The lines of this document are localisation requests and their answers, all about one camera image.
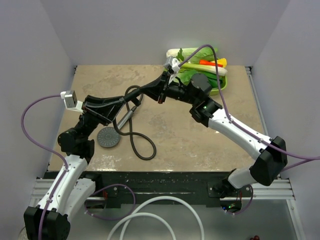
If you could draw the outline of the black T-shaped fitting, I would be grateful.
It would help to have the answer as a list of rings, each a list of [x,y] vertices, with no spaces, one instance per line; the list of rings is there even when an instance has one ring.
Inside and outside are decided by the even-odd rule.
[[[137,107],[141,105],[141,102],[137,99],[137,98],[134,98],[131,100]]]

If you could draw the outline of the grey shower head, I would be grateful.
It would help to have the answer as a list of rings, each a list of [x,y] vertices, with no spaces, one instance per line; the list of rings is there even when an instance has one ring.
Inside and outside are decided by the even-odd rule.
[[[137,107],[133,106],[127,113],[122,117],[122,119],[118,122],[117,127],[120,130],[128,120],[132,118],[134,112]],[[121,135],[116,132],[113,127],[104,127],[97,134],[97,143],[100,147],[103,148],[113,148],[115,147],[121,140]]]

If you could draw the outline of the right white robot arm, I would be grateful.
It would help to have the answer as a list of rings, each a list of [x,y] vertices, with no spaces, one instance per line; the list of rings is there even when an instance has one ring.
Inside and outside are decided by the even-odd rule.
[[[144,94],[160,104],[166,98],[191,104],[189,112],[196,122],[218,131],[245,150],[254,163],[229,174],[222,184],[227,196],[233,197],[243,186],[253,183],[270,186],[288,163],[285,140],[279,136],[270,138],[231,116],[210,97],[211,90],[208,78],[202,73],[194,74],[184,85],[170,82],[169,74],[163,72],[156,80],[125,94],[124,99],[136,104],[137,97]]]

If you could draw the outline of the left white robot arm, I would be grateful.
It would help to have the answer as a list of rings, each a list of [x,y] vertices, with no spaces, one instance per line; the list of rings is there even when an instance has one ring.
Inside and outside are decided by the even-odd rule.
[[[26,107],[20,120],[22,131],[31,142],[63,161],[46,194],[36,206],[29,206],[24,212],[25,229],[30,240],[67,239],[71,222],[86,199],[103,192],[104,184],[101,181],[81,178],[95,151],[95,142],[89,136],[98,125],[107,126],[112,123],[124,105],[123,96],[97,98],[89,95],[84,101],[77,100],[73,91],[48,96],[49,99],[56,97],[63,100],[67,110],[80,113],[78,123],[57,138],[61,151],[66,156],[40,144],[26,131],[26,113],[38,100]]]

